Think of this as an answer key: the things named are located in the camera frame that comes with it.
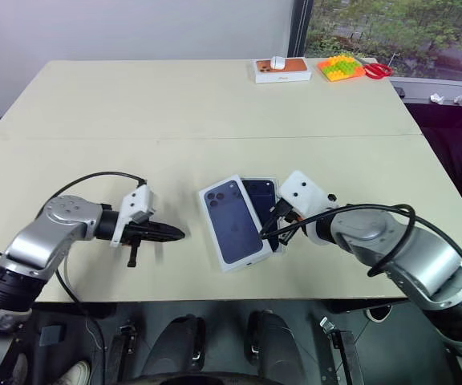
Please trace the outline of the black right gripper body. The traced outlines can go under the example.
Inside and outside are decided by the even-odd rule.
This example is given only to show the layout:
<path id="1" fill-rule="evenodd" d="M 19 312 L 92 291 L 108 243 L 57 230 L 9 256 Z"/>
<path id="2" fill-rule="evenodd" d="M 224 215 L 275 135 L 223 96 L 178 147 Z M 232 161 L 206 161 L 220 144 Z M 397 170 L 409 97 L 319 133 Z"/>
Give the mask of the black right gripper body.
<path id="1" fill-rule="evenodd" d="M 294 226 L 302 220 L 302 217 L 288 201 L 281 198 L 269 212 L 269 229 L 279 229 L 280 220 Z"/>

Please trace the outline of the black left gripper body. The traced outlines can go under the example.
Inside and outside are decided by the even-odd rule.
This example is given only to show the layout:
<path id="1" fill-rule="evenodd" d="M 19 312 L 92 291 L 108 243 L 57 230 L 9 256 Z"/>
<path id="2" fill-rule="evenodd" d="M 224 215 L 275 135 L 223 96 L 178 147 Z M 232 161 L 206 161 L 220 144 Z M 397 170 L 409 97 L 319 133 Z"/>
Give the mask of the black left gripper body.
<path id="1" fill-rule="evenodd" d="M 125 225 L 120 244 L 130 247 L 128 268 L 136 267 L 138 249 L 142 241 L 153 241 L 154 238 L 148 229 L 141 225 Z"/>

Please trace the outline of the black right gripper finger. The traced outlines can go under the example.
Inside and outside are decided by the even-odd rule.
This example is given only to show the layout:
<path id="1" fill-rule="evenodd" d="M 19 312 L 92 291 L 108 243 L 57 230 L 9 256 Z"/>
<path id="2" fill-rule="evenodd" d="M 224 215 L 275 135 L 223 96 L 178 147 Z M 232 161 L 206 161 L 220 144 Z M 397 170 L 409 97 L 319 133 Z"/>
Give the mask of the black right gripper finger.
<path id="1" fill-rule="evenodd" d="M 280 244 L 287 246 L 290 242 L 290 239 L 297 232 L 296 229 L 288 229 L 288 226 L 282 228 L 282 232 L 278 234 L 278 241 Z"/>
<path id="2" fill-rule="evenodd" d="M 260 237 L 277 237 L 278 234 L 282 232 L 282 228 L 286 227 L 282 227 L 280 222 L 283 221 L 287 215 L 288 212 L 273 211 L 261 228 L 259 232 Z"/>

